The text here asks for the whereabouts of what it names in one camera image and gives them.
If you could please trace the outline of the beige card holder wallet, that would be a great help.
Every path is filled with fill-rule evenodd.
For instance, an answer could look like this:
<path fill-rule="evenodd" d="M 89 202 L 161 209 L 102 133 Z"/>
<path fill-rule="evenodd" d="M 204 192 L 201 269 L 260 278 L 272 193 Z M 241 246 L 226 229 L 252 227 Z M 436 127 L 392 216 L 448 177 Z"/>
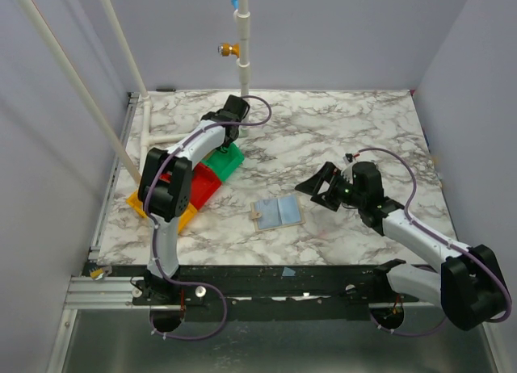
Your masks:
<path fill-rule="evenodd" d="M 253 221 L 256 232 L 287 228 L 305 222 L 304 213 L 296 195 L 252 202 L 250 219 Z"/>

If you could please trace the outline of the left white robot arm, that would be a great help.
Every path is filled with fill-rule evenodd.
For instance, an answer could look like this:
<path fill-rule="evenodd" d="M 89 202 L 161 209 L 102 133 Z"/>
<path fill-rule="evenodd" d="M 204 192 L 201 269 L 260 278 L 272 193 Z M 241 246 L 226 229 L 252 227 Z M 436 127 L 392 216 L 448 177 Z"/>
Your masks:
<path fill-rule="evenodd" d="M 245 99 L 230 95 L 220 110 L 203 115 L 175 145 L 147 152 L 137 198 L 153 230 L 147 270 L 157 277 L 151 294 L 161 304 L 173 303 L 179 294 L 179 285 L 171 278 L 179 269 L 179 219 L 190 203 L 193 170 L 210 152 L 238 138 L 249 109 Z"/>

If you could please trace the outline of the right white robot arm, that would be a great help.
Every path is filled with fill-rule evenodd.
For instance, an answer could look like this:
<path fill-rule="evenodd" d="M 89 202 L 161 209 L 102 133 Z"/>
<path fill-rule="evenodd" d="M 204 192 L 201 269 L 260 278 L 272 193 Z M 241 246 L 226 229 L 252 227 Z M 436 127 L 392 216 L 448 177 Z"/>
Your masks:
<path fill-rule="evenodd" d="M 413 217 L 407 206 L 385 195 L 374 163 L 353 161 L 340 170 L 328 161 L 295 189 L 331 211 L 341 206 L 355 209 L 363 224 L 430 266 L 425 271 L 399 260 L 384 264 L 371 284 L 378 300 L 411 295 L 441 308 L 465 331 L 484 322 L 504 321 L 511 314 L 512 299 L 495 253 L 485 245 L 472 247 L 450 239 Z"/>

